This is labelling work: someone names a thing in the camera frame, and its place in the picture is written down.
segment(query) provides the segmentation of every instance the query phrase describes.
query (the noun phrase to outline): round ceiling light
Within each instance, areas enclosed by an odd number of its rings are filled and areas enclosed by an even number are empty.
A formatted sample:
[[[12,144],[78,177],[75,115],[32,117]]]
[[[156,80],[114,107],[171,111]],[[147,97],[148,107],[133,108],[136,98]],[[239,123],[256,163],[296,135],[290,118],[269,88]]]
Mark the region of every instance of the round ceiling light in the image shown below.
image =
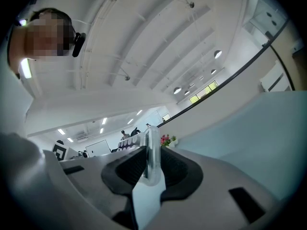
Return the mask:
[[[222,54],[221,50],[216,50],[214,53],[214,58],[218,58]]]
[[[176,87],[174,88],[174,94],[177,94],[181,91],[181,88],[180,87]]]

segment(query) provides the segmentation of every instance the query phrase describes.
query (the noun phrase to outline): earpiece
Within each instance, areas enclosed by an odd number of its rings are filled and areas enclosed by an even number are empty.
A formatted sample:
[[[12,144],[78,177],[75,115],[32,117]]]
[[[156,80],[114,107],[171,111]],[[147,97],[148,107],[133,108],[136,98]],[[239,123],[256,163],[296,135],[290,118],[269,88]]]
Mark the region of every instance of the earpiece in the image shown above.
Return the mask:
[[[76,33],[75,39],[73,43],[75,44],[75,48],[73,49],[72,56],[77,57],[80,53],[80,50],[85,42],[86,34],[85,33]]]

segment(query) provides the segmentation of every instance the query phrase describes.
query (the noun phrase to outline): white door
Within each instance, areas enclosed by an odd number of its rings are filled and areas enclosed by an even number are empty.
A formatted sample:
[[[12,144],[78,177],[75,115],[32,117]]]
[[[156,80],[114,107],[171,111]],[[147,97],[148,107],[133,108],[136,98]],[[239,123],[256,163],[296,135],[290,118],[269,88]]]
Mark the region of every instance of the white door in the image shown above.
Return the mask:
[[[111,153],[106,140],[90,145],[86,147],[86,150],[88,152],[89,157]]]

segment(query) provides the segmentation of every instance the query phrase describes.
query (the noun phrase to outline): black handrail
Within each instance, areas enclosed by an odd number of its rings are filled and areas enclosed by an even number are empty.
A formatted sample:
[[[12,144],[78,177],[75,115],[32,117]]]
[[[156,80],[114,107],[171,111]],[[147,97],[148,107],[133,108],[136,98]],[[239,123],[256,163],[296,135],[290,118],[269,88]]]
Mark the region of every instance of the black handrail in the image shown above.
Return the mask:
[[[188,110],[192,109],[193,107],[197,106],[198,104],[200,104],[201,102],[203,102],[204,100],[208,99],[211,95],[213,95],[214,93],[216,93],[217,91],[219,91],[221,88],[223,88],[226,84],[228,84],[230,81],[232,81],[233,79],[235,79],[239,74],[241,74],[246,68],[248,68],[260,55],[262,55],[262,53],[267,50],[269,47],[271,47],[271,44],[274,42],[274,40],[279,36],[279,34],[283,31],[283,29],[286,27],[286,25],[288,24],[289,19],[286,20],[286,22],[283,24],[283,26],[280,28],[280,30],[274,35],[274,37],[269,40],[264,46],[263,48],[252,58],[249,60],[248,63],[246,63],[243,67],[241,67],[237,72],[235,72],[231,77],[229,77],[227,80],[225,80],[222,84],[220,84],[217,88],[215,88],[214,90],[212,90],[211,92],[209,92],[208,94],[206,94],[204,97],[202,97],[199,101],[193,103],[192,105],[188,106],[186,109],[182,110],[181,112],[177,113],[175,116],[171,117],[170,119],[166,120],[165,122],[159,124],[157,127],[161,127],[165,124],[167,124],[168,122],[172,121],[173,119],[175,119],[176,117],[182,115],[183,113],[187,112]],[[286,75],[289,79],[290,85],[292,87],[293,90],[294,89],[294,85],[293,82],[290,78],[290,75],[287,71],[287,69],[285,68],[285,65],[283,63],[283,61],[281,60],[281,58],[279,57],[279,55],[277,54],[277,52],[273,49],[273,52],[276,54],[277,58],[279,59],[279,61],[281,62],[281,65],[283,67],[283,69],[286,72]]]

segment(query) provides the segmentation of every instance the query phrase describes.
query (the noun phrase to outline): recessed light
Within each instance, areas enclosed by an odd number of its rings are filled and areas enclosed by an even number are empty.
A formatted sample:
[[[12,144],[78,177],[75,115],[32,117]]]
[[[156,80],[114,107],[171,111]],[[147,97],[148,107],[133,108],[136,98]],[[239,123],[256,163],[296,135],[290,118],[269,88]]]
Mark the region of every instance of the recessed light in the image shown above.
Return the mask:
[[[106,117],[102,120],[102,124],[104,125],[106,123]]]
[[[31,74],[31,70],[30,70],[30,67],[29,67],[28,59],[23,59],[21,61],[21,68],[22,68],[22,70],[24,72],[24,77],[26,79],[32,78],[32,74]]]
[[[222,54],[221,50],[216,50],[216,51],[214,52],[214,58],[217,59],[221,54]]]
[[[64,131],[62,129],[58,129],[58,132],[61,133],[61,135],[65,135]]]
[[[24,26],[24,25],[27,24],[27,21],[26,20],[21,20],[21,21],[19,21],[19,23],[20,23],[20,25]]]
[[[177,94],[181,91],[181,88],[180,87],[176,87],[174,88],[174,94]]]

